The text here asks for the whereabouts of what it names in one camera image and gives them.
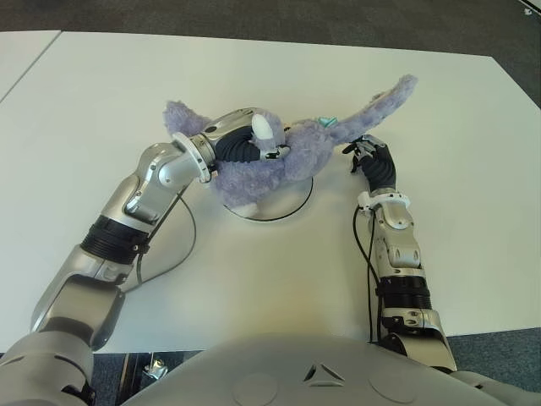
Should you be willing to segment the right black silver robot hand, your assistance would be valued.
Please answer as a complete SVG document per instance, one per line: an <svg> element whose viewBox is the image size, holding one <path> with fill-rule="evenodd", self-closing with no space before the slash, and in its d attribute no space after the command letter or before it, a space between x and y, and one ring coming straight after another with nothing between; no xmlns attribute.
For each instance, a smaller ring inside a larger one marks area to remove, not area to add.
<svg viewBox="0 0 541 406"><path fill-rule="evenodd" d="M369 190L396 188L396 167L388 145L371 134L364 134L349 143L342 154L352 153L350 173L360 171L368 182Z"/></svg>

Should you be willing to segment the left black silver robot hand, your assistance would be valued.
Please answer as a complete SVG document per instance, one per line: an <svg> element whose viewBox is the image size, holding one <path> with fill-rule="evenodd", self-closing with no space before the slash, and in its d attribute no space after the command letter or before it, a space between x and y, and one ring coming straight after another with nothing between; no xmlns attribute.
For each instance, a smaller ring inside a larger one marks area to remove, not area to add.
<svg viewBox="0 0 541 406"><path fill-rule="evenodd" d="M282 169L291 151L283 122L262 108L240 108L215 119L192 112L186 127L197 161L208 166L226 163Z"/></svg>

